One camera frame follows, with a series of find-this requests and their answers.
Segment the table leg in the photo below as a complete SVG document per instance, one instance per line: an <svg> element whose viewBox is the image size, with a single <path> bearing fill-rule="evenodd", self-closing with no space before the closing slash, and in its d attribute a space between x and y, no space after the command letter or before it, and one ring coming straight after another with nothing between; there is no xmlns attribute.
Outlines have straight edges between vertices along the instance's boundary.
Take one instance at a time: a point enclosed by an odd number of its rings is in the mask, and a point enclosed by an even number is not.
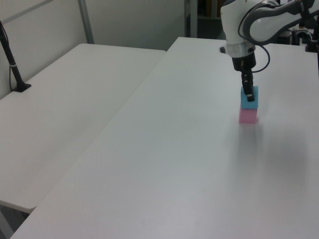
<svg viewBox="0 0 319 239"><path fill-rule="evenodd" d="M0 210L0 230L2 231L2 233L7 239L9 239L14 233L9 223L5 219L4 215L2 214L1 210Z"/></svg>

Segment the white wall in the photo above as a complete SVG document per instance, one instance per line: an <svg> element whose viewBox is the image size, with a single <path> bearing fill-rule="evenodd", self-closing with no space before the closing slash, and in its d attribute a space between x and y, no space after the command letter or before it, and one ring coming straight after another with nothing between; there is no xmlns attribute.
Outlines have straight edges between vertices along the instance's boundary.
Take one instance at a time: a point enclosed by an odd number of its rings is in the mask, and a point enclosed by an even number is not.
<svg viewBox="0 0 319 239"><path fill-rule="evenodd" d="M53 0L3 26L24 81L76 45L86 43L77 0ZM8 68L0 46L0 99L10 92Z"/></svg>
<svg viewBox="0 0 319 239"><path fill-rule="evenodd" d="M1 0L0 1L0 20L6 21L12 16L16 16L24 11L29 11L30 8L35 8L39 4L45 4L50 0Z"/></svg>
<svg viewBox="0 0 319 239"><path fill-rule="evenodd" d="M96 44L168 50L185 36L184 0L86 0Z"/></svg>

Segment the black stand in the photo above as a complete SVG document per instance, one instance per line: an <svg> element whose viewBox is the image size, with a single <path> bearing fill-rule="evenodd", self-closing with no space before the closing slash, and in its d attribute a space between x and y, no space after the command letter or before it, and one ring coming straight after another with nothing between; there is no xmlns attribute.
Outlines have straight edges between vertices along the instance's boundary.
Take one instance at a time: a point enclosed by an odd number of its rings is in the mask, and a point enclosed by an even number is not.
<svg viewBox="0 0 319 239"><path fill-rule="evenodd" d="M13 75L15 77L16 80L16 88L13 89L13 91L17 91L17 92L23 92L26 89L30 88L31 85L30 84L26 84L25 82L23 82L20 72L18 70L18 67L16 66L14 57L12 55L11 49L9 47L9 42L6 38L5 32L4 32L4 28L3 25L0 21L0 41L2 44L2 47L4 49L5 55L8 59L9 65L12 69Z"/></svg>
<svg viewBox="0 0 319 239"><path fill-rule="evenodd" d="M314 33L311 40L307 43L306 52L317 52L318 51L318 32L319 32L319 17L317 16L316 25L314 27Z"/></svg>

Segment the pink cube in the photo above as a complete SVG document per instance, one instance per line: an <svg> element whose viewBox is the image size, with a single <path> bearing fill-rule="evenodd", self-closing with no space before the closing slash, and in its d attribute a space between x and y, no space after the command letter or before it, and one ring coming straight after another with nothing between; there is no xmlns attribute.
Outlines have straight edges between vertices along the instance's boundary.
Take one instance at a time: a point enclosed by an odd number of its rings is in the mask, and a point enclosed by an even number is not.
<svg viewBox="0 0 319 239"><path fill-rule="evenodd" d="M257 122L257 109L248 110L242 109L239 110L239 123L256 123Z"/></svg>

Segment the stacked blocks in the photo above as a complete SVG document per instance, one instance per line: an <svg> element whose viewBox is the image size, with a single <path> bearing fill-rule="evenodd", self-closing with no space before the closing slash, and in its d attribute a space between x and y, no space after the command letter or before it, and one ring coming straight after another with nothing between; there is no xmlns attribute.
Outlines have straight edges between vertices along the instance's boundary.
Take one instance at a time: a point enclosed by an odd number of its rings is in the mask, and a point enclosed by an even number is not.
<svg viewBox="0 0 319 239"><path fill-rule="evenodd" d="M243 87L240 92L240 111L239 123L256 123L257 122L257 108L258 108L258 86L254 86L253 93L255 100L248 102L247 96L244 93Z"/></svg>

